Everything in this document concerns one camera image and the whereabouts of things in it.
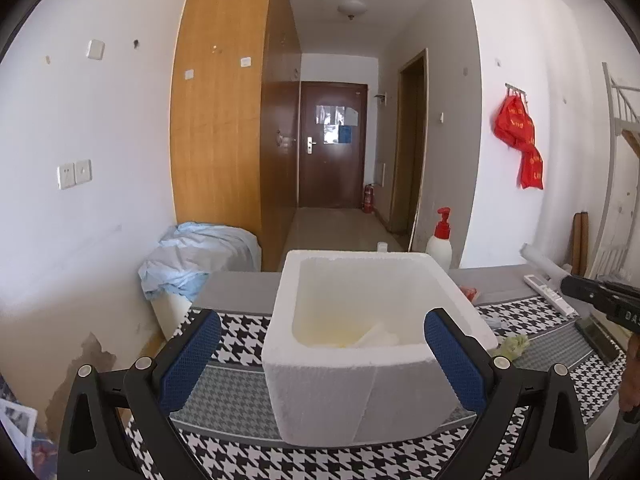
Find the person's right hand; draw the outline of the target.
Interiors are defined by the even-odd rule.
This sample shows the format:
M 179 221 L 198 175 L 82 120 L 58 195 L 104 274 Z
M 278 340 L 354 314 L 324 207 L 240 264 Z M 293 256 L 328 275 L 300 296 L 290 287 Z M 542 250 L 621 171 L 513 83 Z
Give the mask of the person's right hand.
M 640 337 L 633 334 L 628 341 L 626 367 L 620 383 L 620 410 L 628 413 L 640 404 Z

